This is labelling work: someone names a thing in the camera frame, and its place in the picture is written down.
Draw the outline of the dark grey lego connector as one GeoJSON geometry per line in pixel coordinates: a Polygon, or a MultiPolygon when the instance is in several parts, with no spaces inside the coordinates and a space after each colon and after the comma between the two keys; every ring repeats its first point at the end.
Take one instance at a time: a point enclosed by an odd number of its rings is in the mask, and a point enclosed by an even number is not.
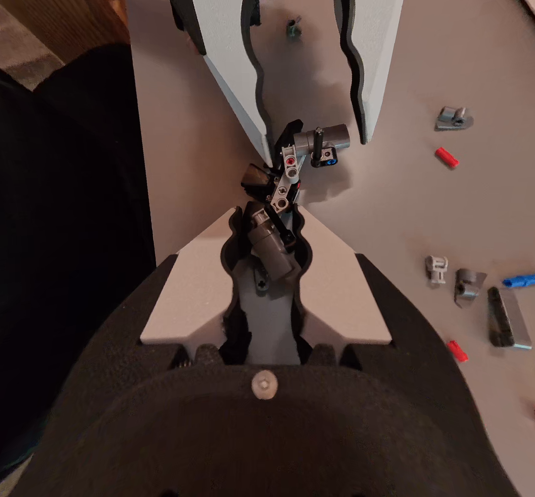
{"type": "Polygon", "coordinates": [[[265,296],[270,288],[270,278],[262,264],[253,267],[253,280],[258,296],[265,296]]]}

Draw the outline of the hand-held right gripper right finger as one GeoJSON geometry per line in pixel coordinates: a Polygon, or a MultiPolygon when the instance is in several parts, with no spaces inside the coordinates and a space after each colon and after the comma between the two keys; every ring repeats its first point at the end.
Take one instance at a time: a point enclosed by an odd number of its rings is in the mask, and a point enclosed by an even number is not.
{"type": "Polygon", "coordinates": [[[304,222],[300,235],[311,250],[298,283],[300,336],[311,347],[388,345],[391,333],[352,247],[304,207],[297,212],[304,222]]]}

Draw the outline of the grey lego connector plate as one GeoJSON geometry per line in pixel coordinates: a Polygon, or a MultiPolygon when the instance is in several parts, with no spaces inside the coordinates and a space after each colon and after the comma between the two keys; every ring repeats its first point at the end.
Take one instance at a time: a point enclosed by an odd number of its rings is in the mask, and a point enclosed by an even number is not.
{"type": "Polygon", "coordinates": [[[444,106],[438,114],[434,130],[437,132],[462,131],[471,127],[473,123],[474,119],[465,107],[444,106]]]}

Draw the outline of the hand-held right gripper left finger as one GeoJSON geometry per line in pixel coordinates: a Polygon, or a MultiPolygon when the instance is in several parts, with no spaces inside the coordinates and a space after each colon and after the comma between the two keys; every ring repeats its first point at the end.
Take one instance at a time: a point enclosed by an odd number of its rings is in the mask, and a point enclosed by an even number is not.
{"type": "Polygon", "coordinates": [[[233,281],[224,267],[224,245],[233,236],[225,212],[179,250],[149,319],[140,335],[144,345],[222,346],[224,313],[231,305],[233,281]]]}

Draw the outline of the lego pieces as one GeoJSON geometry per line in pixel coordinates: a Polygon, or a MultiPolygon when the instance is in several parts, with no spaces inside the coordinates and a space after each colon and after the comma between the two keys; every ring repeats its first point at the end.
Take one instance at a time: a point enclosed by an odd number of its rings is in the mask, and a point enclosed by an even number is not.
{"type": "MultiPolygon", "coordinates": [[[[453,300],[469,308],[483,293],[487,274],[460,268],[455,273],[453,300]]],[[[489,341],[496,348],[533,350],[533,342],[518,302],[516,290],[534,286],[534,274],[507,278],[487,289],[489,341]]]]}

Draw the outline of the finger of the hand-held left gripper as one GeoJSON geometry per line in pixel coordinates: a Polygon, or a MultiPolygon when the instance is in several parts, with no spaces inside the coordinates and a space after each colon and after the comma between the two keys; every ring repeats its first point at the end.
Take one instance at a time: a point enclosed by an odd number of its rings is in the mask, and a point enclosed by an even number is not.
{"type": "Polygon", "coordinates": [[[351,104],[368,144],[383,104],[404,0],[335,0],[340,46],[351,70],[351,104]]]}
{"type": "Polygon", "coordinates": [[[251,144],[272,166],[272,123],[262,96],[263,70],[251,43],[257,0],[193,0],[204,60],[251,144]]]}

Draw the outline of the grey black lego assembly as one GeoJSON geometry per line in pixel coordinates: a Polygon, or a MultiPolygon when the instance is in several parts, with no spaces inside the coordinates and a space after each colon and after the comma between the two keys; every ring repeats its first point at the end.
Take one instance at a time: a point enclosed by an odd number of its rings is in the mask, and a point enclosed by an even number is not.
{"type": "Polygon", "coordinates": [[[350,144],[344,123],[304,131],[297,119],[285,126],[276,141],[271,165],[250,164],[245,170],[241,186],[252,200],[246,208],[245,231],[269,279],[283,279],[294,270],[291,253],[297,237],[284,217],[298,202],[305,161],[314,169],[330,168],[338,164],[338,151],[350,144]]]}

